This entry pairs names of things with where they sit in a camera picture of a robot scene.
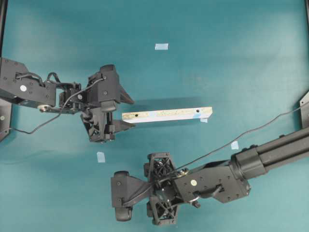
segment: robotic arm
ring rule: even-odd
[[[144,165],[148,181],[129,176],[126,171],[114,174],[112,206],[118,221],[128,221],[133,205],[149,198],[147,216],[153,218],[153,224],[176,224],[181,204],[199,208],[200,198],[213,197],[227,203],[247,197],[251,190],[249,179],[305,157],[309,157],[309,128],[260,146],[252,145],[229,160],[207,163],[192,170],[176,172],[169,153],[153,153]]]
[[[134,127],[134,124],[114,120],[112,116],[121,102],[134,103],[120,85],[114,65],[101,67],[88,78],[87,88],[82,90],[81,84],[60,82],[54,72],[49,73],[47,79],[43,81],[37,74],[29,72],[23,63],[3,58],[2,44],[7,4],[7,0],[0,0],[0,141],[12,129],[11,103],[58,115],[81,112],[81,119],[91,142],[113,140],[116,132]],[[59,95],[59,108],[55,107],[56,89],[63,91]]]

